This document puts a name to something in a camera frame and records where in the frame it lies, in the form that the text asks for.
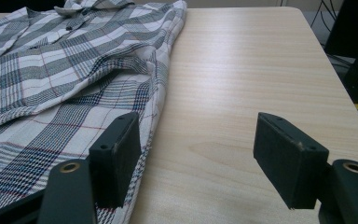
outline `shirt collar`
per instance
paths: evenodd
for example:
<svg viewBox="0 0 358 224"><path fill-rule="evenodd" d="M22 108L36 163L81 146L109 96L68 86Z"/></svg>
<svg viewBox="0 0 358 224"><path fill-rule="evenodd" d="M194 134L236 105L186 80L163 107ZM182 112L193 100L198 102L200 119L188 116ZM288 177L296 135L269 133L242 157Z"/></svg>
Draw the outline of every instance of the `shirt collar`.
<svg viewBox="0 0 358 224"><path fill-rule="evenodd" d="M132 0L66 0L63 7L55 7L54 9L62 16L72 16L85 7L119 8L129 4L134 3Z"/></svg>

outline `plaid shirt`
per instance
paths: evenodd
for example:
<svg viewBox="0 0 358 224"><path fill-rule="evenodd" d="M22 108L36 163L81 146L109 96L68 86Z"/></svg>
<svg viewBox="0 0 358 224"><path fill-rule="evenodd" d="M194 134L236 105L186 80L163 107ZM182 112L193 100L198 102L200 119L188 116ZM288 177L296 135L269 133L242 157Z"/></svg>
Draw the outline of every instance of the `plaid shirt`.
<svg viewBox="0 0 358 224"><path fill-rule="evenodd" d="M123 208L100 222L127 222L161 112L172 44L186 2L68 0L0 19L0 208L47 184L62 161L85 158L118 116L140 114L142 156Z"/></svg>

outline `wooden table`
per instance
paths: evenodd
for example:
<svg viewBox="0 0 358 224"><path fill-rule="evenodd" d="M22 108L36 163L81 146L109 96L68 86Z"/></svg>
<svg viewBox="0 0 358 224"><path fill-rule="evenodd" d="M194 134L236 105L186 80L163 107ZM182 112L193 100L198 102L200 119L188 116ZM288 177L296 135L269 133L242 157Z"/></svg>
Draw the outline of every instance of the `wooden table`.
<svg viewBox="0 0 358 224"><path fill-rule="evenodd" d="M358 113L299 10L189 9L131 223L318 223L253 158L260 111L358 161Z"/></svg>

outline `wood grain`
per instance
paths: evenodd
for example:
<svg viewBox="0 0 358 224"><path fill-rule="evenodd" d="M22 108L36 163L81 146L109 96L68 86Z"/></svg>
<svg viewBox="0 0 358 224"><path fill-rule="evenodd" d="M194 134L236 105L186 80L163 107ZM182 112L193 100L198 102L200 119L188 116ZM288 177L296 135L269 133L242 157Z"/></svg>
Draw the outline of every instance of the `wood grain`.
<svg viewBox="0 0 358 224"><path fill-rule="evenodd" d="M358 113L299 10L189 9L131 223L318 223L253 158L260 111L358 161Z"/></svg>

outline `screw hole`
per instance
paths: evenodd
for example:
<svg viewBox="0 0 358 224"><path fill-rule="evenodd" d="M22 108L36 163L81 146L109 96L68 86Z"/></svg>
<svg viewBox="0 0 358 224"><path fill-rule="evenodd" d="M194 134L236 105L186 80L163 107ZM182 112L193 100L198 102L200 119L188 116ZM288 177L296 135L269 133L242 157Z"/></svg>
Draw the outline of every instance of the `screw hole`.
<svg viewBox="0 0 358 224"><path fill-rule="evenodd" d="M345 162L343 166L356 174L358 174L358 164L352 163L352 162Z"/></svg>
<svg viewBox="0 0 358 224"><path fill-rule="evenodd" d="M60 169L61 173L71 173L77 170L80 167L80 164L77 162L70 162L63 165Z"/></svg>

